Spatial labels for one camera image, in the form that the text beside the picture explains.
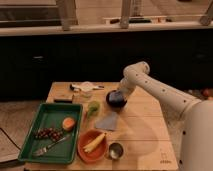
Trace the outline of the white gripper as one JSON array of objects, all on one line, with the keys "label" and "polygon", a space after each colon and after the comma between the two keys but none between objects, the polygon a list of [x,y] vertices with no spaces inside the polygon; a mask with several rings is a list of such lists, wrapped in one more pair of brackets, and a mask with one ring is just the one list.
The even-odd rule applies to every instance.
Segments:
[{"label": "white gripper", "polygon": [[123,78],[120,81],[117,90],[123,95],[124,99],[127,99],[131,94],[131,84],[126,78]]}]

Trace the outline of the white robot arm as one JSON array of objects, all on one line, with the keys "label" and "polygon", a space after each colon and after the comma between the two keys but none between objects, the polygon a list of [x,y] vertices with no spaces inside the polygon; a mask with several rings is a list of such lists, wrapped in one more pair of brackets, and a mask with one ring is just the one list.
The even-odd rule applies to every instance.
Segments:
[{"label": "white robot arm", "polygon": [[149,76],[144,62],[126,66],[118,89],[129,97],[144,89],[185,117],[179,171],[213,171],[213,100],[201,100]]}]

